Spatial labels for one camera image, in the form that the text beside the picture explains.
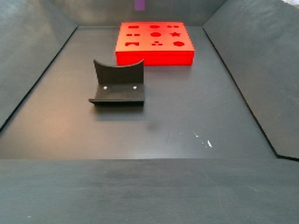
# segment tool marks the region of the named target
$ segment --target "gray floor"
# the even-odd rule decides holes
[[[277,159],[2,160],[0,223],[296,224],[299,164]]]
[[[200,27],[192,66],[144,69],[144,107],[94,108],[92,60],[114,64],[116,27],[74,32],[0,136],[0,158],[273,158]]]
[[[0,136],[0,223],[296,224],[299,164],[276,159],[204,32],[192,67],[145,68],[144,108],[94,108],[92,60],[116,28],[78,29]]]

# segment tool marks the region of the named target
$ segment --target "black plastic holder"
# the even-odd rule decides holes
[[[108,66],[93,60],[97,73],[97,92],[93,104],[142,104],[144,62],[129,66]]]

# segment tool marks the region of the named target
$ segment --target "red block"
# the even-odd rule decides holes
[[[189,66],[192,41],[180,22],[129,22],[120,26],[116,63],[130,65],[144,60],[145,66]]]

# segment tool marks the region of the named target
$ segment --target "circular hole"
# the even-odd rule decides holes
[[[153,28],[153,29],[157,29],[157,28],[160,28],[160,25],[152,24],[152,25],[149,25],[149,27]]]
[[[174,42],[172,42],[172,44],[173,44],[174,46],[184,46],[184,43],[182,43],[181,41],[174,41]]]
[[[161,36],[161,33],[160,33],[160,32],[152,32],[152,33],[150,33],[150,36],[157,38],[157,37]]]

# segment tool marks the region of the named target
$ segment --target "gray wall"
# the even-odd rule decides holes
[[[46,0],[0,0],[0,128],[74,28]]]
[[[145,0],[145,11],[134,11],[134,0],[52,0],[78,25],[118,25],[124,21],[182,21],[202,25],[226,0]]]
[[[299,158],[299,10],[228,0],[202,26],[279,155]]]

